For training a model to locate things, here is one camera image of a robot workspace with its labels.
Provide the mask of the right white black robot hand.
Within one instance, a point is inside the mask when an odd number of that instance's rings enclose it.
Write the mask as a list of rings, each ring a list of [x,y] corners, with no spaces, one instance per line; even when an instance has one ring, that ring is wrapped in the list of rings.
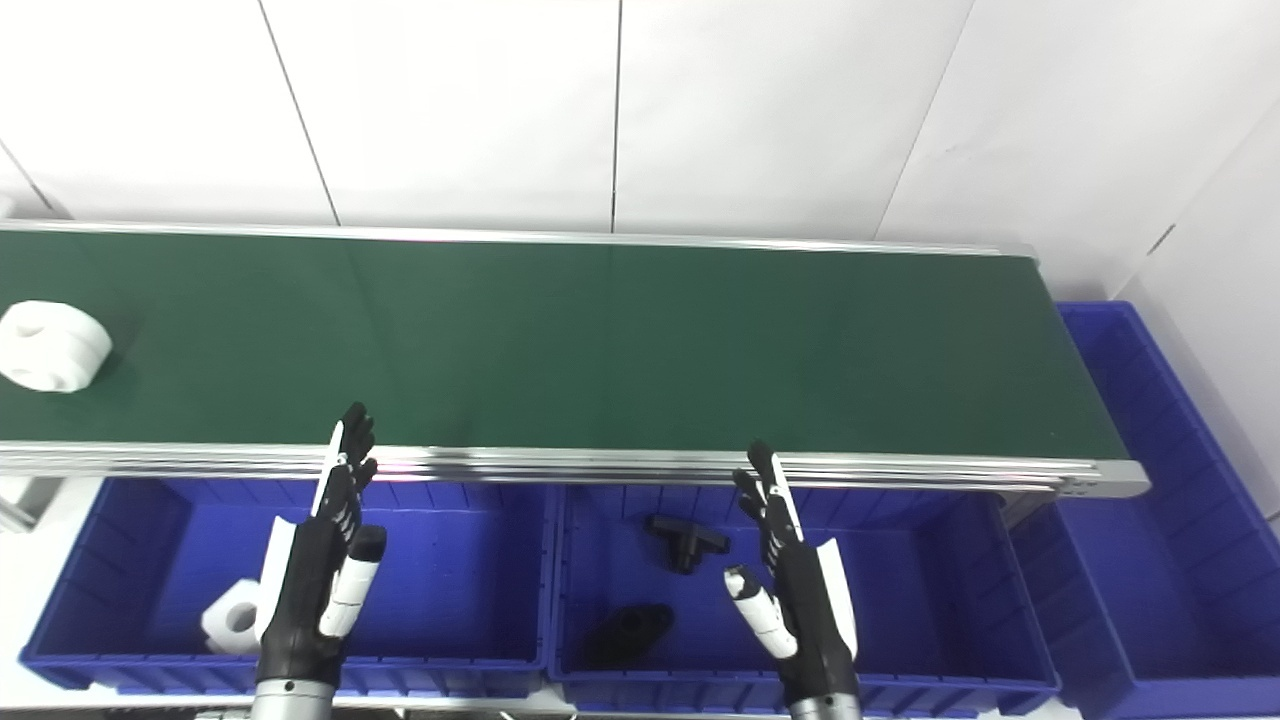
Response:
[[[751,470],[735,471],[733,484],[759,530],[772,584],[739,564],[724,569],[724,587],[776,661],[792,719],[859,719],[856,619],[838,542],[806,539],[780,455],[768,443],[753,441],[748,461]]]

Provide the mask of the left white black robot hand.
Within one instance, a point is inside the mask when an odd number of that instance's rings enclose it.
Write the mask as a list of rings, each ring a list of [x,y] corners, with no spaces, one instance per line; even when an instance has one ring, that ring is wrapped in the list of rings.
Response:
[[[364,523],[364,492],[378,474],[374,419],[355,402],[334,425],[308,515],[278,519],[262,565],[256,687],[333,693],[355,626],[387,550]]]

